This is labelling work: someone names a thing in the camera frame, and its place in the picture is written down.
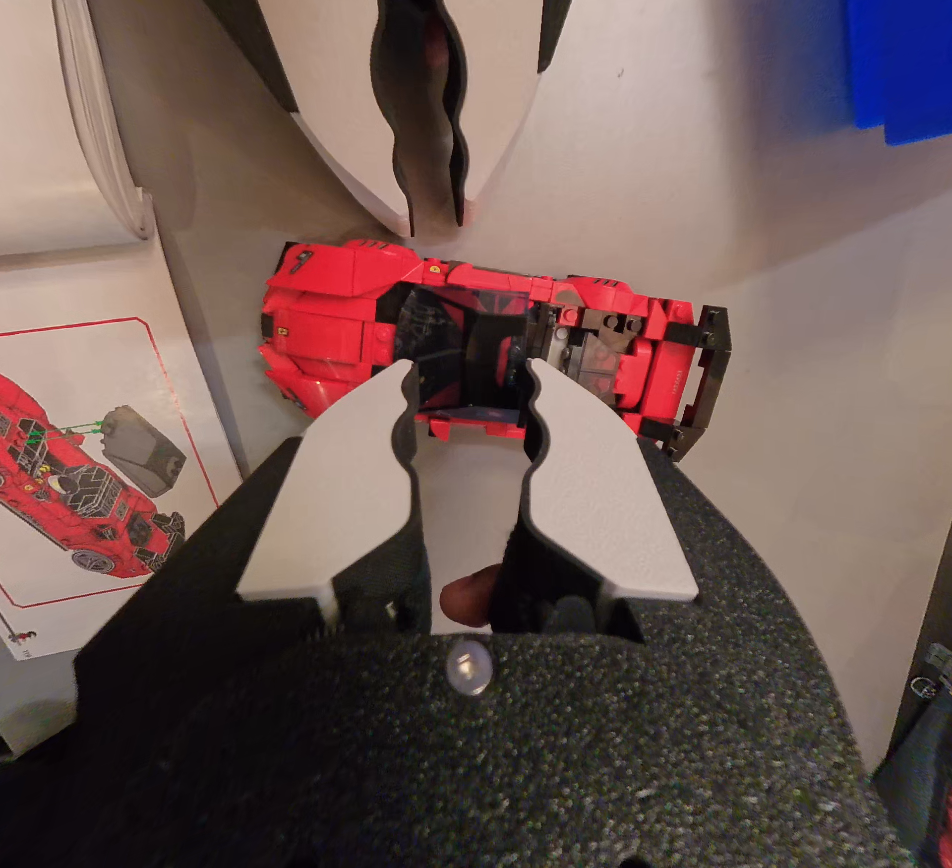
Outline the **lego instruction booklet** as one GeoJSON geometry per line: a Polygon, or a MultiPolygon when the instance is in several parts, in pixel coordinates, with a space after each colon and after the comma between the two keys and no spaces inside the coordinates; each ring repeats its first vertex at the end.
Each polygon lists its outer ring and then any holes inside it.
{"type": "Polygon", "coordinates": [[[2,646],[81,648],[239,484],[87,0],[2,0],[2,646]]]}

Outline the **red lego car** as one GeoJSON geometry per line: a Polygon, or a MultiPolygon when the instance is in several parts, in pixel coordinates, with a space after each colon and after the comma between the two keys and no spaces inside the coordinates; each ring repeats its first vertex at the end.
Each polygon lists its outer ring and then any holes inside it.
{"type": "Polygon", "coordinates": [[[531,359],[557,368],[674,461],[708,429],[732,353],[724,307],[705,305],[695,316],[689,302],[652,298],[619,279],[524,275],[374,240],[286,244],[261,313],[267,376],[283,398],[320,417],[400,361],[396,320],[414,286],[519,293],[532,303],[522,407],[423,412],[419,404],[417,420],[432,436],[446,441],[453,426],[468,425],[523,439],[531,359]]]}

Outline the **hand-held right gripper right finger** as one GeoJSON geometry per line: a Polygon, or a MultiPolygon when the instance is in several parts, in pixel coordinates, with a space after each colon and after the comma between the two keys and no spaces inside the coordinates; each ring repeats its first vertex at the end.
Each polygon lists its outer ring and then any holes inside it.
{"type": "Polygon", "coordinates": [[[540,541],[540,595],[586,598],[598,620],[616,600],[690,603],[699,594],[639,439],[607,404],[542,359],[526,445],[538,443],[520,521],[540,541]]]}

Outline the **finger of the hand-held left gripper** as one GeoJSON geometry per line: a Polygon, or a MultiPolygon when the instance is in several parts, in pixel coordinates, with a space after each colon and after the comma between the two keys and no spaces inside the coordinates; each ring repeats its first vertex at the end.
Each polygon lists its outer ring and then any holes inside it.
{"type": "Polygon", "coordinates": [[[475,216],[520,133],[540,79],[543,0],[438,0],[458,77],[449,89],[458,224],[475,216]]]}
{"type": "Polygon", "coordinates": [[[390,232],[413,235],[393,117],[374,69],[385,0],[257,0],[293,96],[292,119],[351,195],[390,232]]]}

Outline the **person's right hand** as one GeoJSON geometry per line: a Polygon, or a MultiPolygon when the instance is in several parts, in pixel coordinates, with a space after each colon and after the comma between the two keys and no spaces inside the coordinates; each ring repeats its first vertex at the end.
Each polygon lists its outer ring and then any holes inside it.
{"type": "Polygon", "coordinates": [[[489,610],[502,565],[493,564],[455,579],[442,589],[439,606],[450,620],[473,628],[489,624],[489,610]]]}

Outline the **blue plastic storage bin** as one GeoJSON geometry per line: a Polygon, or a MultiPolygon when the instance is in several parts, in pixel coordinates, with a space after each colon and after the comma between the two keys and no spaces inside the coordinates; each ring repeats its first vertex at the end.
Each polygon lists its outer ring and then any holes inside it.
{"type": "Polygon", "coordinates": [[[951,0],[846,0],[854,122],[902,146],[951,133],[951,0]]]}

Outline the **dark transparent lego canopy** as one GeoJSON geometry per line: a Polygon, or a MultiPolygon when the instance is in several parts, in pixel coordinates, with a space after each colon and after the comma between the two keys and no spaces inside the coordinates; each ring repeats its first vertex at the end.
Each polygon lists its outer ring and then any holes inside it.
{"type": "Polygon", "coordinates": [[[394,357],[416,364],[423,412],[517,412],[532,323],[519,293],[414,286],[396,320],[394,357]]]}

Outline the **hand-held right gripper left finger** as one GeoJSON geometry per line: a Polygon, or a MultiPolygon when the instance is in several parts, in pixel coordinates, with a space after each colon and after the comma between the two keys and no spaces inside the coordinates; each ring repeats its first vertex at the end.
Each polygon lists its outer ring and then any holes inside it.
{"type": "Polygon", "coordinates": [[[309,426],[237,585],[242,600],[314,599],[323,624],[425,624],[418,406],[417,368],[400,360],[309,426]]]}

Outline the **black bag with metal buckle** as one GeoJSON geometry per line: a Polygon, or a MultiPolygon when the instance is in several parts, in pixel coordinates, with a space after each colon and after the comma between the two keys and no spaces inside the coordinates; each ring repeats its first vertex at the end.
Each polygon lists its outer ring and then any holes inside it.
{"type": "Polygon", "coordinates": [[[917,719],[879,768],[873,785],[898,841],[918,866],[951,865],[951,652],[932,643],[910,690],[924,701],[917,719]]]}

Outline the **person's left hand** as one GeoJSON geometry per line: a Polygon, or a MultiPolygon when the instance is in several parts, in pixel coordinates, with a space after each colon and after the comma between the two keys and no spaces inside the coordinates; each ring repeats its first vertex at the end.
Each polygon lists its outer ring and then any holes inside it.
{"type": "Polygon", "coordinates": [[[435,11],[427,12],[422,29],[423,60],[429,73],[447,69],[449,44],[446,24],[435,11]]]}

